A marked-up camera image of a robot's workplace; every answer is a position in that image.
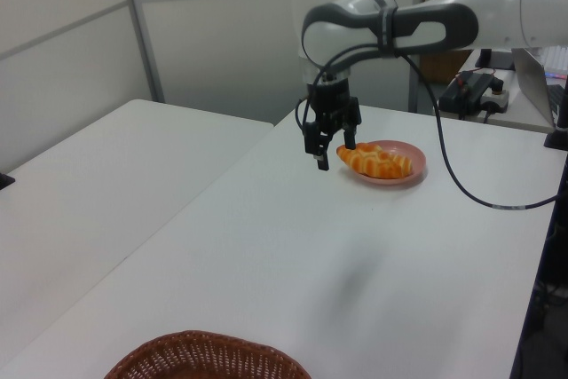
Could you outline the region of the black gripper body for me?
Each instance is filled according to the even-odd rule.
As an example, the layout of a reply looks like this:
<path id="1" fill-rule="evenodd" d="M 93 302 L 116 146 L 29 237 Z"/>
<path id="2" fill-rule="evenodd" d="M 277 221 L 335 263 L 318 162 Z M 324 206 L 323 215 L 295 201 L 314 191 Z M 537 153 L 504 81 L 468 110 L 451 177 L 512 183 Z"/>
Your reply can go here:
<path id="1" fill-rule="evenodd" d="M 355 131 L 359 126 L 359 101 L 350 93 L 347 79 L 308 86 L 310 109 L 315 114 L 309 125 L 320 131 Z"/>

